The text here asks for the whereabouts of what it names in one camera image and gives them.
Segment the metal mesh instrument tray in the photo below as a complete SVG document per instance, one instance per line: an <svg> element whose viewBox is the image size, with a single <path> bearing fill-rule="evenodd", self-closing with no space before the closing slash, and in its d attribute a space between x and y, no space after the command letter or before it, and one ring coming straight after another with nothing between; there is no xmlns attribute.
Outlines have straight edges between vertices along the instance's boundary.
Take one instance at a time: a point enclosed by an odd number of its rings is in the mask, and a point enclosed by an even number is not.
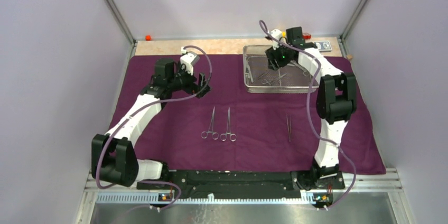
<svg viewBox="0 0 448 224"><path fill-rule="evenodd" d="M271 45L244 46L242 50L244 85L248 92L255 94L305 94L309 90L310 82L313 83L312 91L318 89L319 81L312 80L313 75L300 66L297 59L292 60L288 65L278 70L268 69L265 50L271 47ZM251 68L253 83L250 82L248 77L247 66ZM285 73L288 73L288 75L271 86L262 85L263 79L275 79Z"/></svg>

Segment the blue playing card deck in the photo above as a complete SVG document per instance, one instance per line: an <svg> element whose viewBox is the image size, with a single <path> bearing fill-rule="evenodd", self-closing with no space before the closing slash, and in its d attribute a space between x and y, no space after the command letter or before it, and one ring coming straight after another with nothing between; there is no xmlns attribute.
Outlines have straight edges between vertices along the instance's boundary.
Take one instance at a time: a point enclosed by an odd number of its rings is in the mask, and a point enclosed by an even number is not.
<svg viewBox="0 0 448 224"><path fill-rule="evenodd" d="M317 41L317 42L314 42L314 44L316 45L317 49L321 52L331 52L332 51L332 46L331 46L330 41Z"/></svg>

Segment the steel forceps clamp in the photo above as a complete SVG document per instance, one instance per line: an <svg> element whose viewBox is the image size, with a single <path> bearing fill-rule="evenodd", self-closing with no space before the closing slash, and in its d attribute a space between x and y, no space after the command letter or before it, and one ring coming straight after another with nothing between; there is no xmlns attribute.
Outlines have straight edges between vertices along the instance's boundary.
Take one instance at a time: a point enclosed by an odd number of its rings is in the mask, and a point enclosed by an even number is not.
<svg viewBox="0 0 448 224"><path fill-rule="evenodd" d="M201 138L203 138L203 139L211 137L213 140L217 140L219 138L219 134L214 129L215 111L216 111L216 108L214 107L212 110L212 114L211 114L209 128L207 130L204 130L201 133Z"/></svg>

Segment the purple cloth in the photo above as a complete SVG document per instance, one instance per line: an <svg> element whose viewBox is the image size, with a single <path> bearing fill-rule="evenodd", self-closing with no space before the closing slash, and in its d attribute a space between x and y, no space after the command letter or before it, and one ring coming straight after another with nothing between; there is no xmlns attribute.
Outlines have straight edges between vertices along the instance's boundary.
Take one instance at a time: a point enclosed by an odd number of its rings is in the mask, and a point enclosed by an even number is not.
<svg viewBox="0 0 448 224"><path fill-rule="evenodd" d="M212 73L211 91L200 99L175 92L175 101L166 104L138 139L138 159L163 161L174 170L289 172L311 167L319 144L311 126L320 129L321 125L316 93L249 93L240 55L210 55L194 68ZM214 129L219 137L226 131L230 107L235 142L201 138L209 128L214 107ZM287 114L292 121L291 142Z"/></svg>

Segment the steel hemostat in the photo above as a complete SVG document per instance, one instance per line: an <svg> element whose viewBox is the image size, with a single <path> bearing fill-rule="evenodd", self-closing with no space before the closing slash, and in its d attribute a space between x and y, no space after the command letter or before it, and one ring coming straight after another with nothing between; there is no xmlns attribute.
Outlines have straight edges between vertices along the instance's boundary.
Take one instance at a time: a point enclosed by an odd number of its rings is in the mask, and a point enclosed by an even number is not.
<svg viewBox="0 0 448 224"><path fill-rule="evenodd" d="M224 141L231 141L235 142L237 140L237 135L231 131L231 111L230 107L228 108L227 112L227 124L226 124L226 131L220 135L220 140L222 142Z"/></svg>

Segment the steel needle holder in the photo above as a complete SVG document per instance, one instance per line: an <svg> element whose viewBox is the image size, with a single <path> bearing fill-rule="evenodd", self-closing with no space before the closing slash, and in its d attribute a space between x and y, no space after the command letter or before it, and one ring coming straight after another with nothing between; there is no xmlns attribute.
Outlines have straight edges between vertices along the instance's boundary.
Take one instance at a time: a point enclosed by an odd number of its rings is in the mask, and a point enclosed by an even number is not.
<svg viewBox="0 0 448 224"><path fill-rule="evenodd" d="M292 138L292 121L291 121L291 116L289 114L286 115L286 123L287 123L288 141L291 142L291 138Z"/></svg>

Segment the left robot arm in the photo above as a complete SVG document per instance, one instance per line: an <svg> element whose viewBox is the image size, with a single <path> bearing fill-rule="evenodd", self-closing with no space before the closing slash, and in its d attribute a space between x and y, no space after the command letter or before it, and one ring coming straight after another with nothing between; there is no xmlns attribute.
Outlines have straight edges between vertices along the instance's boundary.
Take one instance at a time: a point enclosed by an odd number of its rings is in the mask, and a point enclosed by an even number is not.
<svg viewBox="0 0 448 224"><path fill-rule="evenodd" d="M154 74L138 94L135 103L124 117L105 134L97 134L91 142L91 174L99 188L102 181L129 187L135 182L149 180L162 189L169 183L167 167L160 161L141 160L135 145L149 122L168 102L174 102L174 92L184 91L190 98L201 98L208 91L209 79L203 73L194 75L198 55L182 55L178 62L158 59Z"/></svg>

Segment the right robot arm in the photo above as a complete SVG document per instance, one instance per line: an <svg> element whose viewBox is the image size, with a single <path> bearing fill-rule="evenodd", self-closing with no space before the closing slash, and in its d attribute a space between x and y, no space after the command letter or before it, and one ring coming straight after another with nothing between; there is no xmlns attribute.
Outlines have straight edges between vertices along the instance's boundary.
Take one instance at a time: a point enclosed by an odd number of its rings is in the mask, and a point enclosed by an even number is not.
<svg viewBox="0 0 448 224"><path fill-rule="evenodd" d="M260 24L272 42L266 50L268 67L278 70L295 62L318 83L316 111L321 119L320 140L310 169L310 182L324 188L339 172L339 149L343 131L357 109L357 82L352 72L343 72L321 54L316 44L306 42L302 29L287 29L286 35L278 29L267 30Z"/></svg>

